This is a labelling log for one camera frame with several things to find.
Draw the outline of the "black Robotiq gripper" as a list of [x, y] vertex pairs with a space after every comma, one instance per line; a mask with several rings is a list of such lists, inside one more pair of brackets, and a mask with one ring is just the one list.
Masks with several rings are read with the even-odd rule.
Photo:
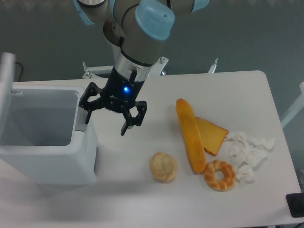
[[[94, 82], [90, 82], [79, 101], [79, 107], [87, 111], [85, 124], [89, 123], [93, 111], [105, 107], [108, 110], [123, 114], [125, 122], [121, 128], [121, 136], [124, 136], [127, 129], [131, 129], [133, 126], [141, 126], [147, 111], [147, 102], [136, 101], [144, 84], [143, 81], [135, 80], [137, 75], [138, 70], [136, 68], [131, 70], [128, 78], [122, 76], [113, 68], [103, 89], [99, 88]], [[100, 95], [99, 98], [88, 101], [90, 97], [96, 95]], [[138, 112], [135, 117], [130, 112], [133, 107], [136, 107]]]

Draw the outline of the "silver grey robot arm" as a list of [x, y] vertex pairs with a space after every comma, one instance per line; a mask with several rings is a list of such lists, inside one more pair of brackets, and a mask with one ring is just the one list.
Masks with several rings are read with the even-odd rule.
[[112, 25], [108, 41], [120, 48], [105, 87], [90, 83], [79, 106], [89, 114], [105, 108], [121, 113], [121, 134], [143, 122], [147, 103], [137, 101], [150, 70], [161, 56], [175, 18], [208, 5], [206, 0], [76, 0], [76, 10], [86, 25]]

